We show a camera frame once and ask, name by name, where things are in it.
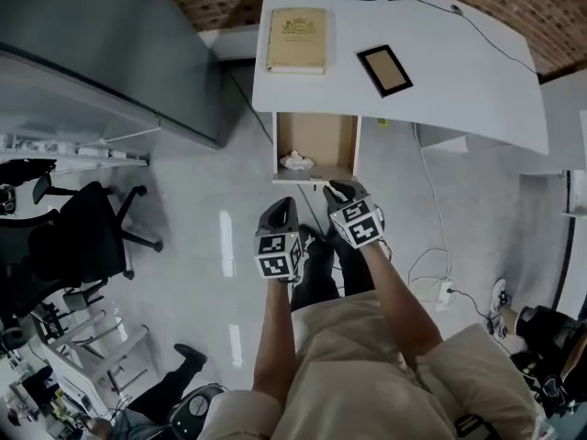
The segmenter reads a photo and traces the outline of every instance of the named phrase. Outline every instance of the open drawer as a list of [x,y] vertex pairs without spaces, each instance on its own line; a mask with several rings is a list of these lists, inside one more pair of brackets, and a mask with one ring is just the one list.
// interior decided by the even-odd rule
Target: open drawer
[[[326,184],[357,173],[360,116],[273,113],[273,182]],[[310,170],[288,170],[280,159],[292,150],[314,161]]]

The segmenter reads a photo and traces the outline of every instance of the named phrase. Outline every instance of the beige book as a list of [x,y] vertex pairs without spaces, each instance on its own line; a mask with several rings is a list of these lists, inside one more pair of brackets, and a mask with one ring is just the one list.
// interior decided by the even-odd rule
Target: beige book
[[322,8],[279,8],[271,14],[267,71],[324,73],[326,12]]

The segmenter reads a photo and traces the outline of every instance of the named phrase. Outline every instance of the table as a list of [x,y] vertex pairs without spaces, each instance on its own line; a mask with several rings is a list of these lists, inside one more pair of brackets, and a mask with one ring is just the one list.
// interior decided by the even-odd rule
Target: table
[[[534,67],[526,40],[511,28],[456,0],[424,1],[459,6],[497,47]],[[326,9],[324,76],[266,72],[271,11],[281,7]],[[385,98],[355,55],[383,44],[414,84]],[[252,103],[261,112],[410,121],[548,152],[537,76],[490,46],[463,18],[411,0],[263,0]]]
[[[108,370],[149,333],[147,327],[142,326],[136,334],[129,337],[104,359],[92,357],[91,354],[76,347],[73,339],[104,318],[105,312],[101,311],[52,343],[42,343],[45,356],[53,368],[61,389],[80,404],[83,404],[82,398],[86,397],[91,403],[94,415],[97,416],[104,416],[108,412],[108,406],[97,388],[97,381],[106,376]],[[80,363],[77,364],[66,358],[59,350],[62,346],[67,346],[79,358]]]

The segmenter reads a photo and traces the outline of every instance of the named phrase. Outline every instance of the concrete floor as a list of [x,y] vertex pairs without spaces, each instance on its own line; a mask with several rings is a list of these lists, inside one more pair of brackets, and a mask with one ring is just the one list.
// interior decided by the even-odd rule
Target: concrete floor
[[[252,70],[239,69],[234,75],[250,96]],[[111,314],[116,309],[129,332],[138,325],[150,329],[150,342],[143,351],[148,355],[132,363],[152,367],[151,376],[132,389],[135,393],[179,365],[180,357],[172,350],[175,342],[208,355],[194,386],[219,382],[230,389],[250,388],[265,293],[252,258],[260,213],[291,195],[300,222],[313,224],[296,187],[271,184],[270,142],[228,78],[224,116],[234,131],[227,146],[216,153],[159,133],[144,139],[151,150],[148,168],[94,170],[54,179],[60,187],[97,178],[121,192],[138,184],[149,189],[129,212],[131,226],[145,237],[160,237],[165,249],[156,254],[130,245],[136,278],[114,277],[100,303]],[[260,119],[271,132],[271,116]],[[503,276],[514,295],[514,307],[549,304],[566,239],[560,215],[563,180],[520,177],[508,168],[498,148],[476,155],[430,150],[425,157],[454,259],[454,288],[469,293],[486,313],[493,283]],[[444,247],[412,127],[400,122],[382,127],[374,119],[364,119],[358,178],[385,212],[393,264],[406,278],[422,253]],[[19,190],[21,216],[38,215],[48,205],[62,203],[61,198],[48,197],[36,207],[28,205],[31,189],[27,184]],[[305,192],[326,226],[321,191],[308,187]],[[442,277],[445,266],[442,254],[431,253],[413,277]],[[430,288],[432,283],[420,280],[413,291],[427,300],[436,291]],[[469,299],[455,296],[444,312],[427,305],[444,337],[482,320]]]

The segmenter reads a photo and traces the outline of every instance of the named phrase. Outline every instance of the hand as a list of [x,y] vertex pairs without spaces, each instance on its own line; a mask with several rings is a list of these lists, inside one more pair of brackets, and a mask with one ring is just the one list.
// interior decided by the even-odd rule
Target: hand
[[330,220],[340,236],[354,248],[379,240],[383,236],[382,213],[363,185],[344,180],[331,181],[330,186],[338,195],[326,186],[323,192]]
[[272,204],[259,219],[255,234],[255,260],[263,279],[290,281],[302,257],[298,238],[297,208],[293,197]]

